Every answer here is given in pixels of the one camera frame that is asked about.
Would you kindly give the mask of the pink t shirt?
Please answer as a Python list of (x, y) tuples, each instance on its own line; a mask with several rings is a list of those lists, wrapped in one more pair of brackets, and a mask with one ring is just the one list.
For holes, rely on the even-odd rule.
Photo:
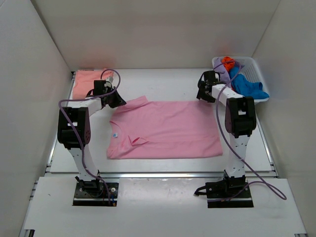
[(223, 154), (213, 107), (204, 101), (149, 101), (141, 96), (118, 107), (110, 125), (110, 159), (211, 158)]

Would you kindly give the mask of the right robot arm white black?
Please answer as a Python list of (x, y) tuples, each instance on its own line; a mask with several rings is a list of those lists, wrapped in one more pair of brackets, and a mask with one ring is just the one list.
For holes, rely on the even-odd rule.
[(225, 106), (225, 129), (229, 134), (229, 161), (224, 170), (222, 194), (228, 198), (245, 185), (245, 156), (247, 144), (256, 128), (255, 106), (252, 97), (244, 97), (220, 81), (219, 73), (203, 72), (198, 83), (197, 99)]

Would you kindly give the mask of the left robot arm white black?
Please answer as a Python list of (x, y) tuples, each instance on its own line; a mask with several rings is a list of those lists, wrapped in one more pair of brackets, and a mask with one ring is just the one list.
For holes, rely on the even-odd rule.
[(116, 108), (126, 104), (112, 82), (112, 79), (96, 80), (85, 98), (61, 100), (58, 104), (57, 140), (75, 161), (79, 172), (77, 181), (87, 183), (86, 190), (93, 197), (101, 195), (103, 184), (88, 145), (91, 139), (90, 117), (105, 106)]

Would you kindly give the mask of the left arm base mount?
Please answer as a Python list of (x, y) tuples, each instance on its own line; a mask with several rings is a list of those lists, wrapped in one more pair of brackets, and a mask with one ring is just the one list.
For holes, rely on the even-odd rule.
[(119, 183), (105, 184), (94, 179), (92, 181), (81, 180), (75, 177), (77, 183), (74, 192), (73, 206), (107, 206), (116, 207), (119, 194)]

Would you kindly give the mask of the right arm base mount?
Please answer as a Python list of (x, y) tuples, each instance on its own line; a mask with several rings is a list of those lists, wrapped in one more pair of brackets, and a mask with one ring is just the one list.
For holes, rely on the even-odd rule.
[(195, 190), (194, 196), (206, 196), (208, 208), (253, 208), (249, 183), (245, 176), (224, 175), (223, 179), (206, 182)]

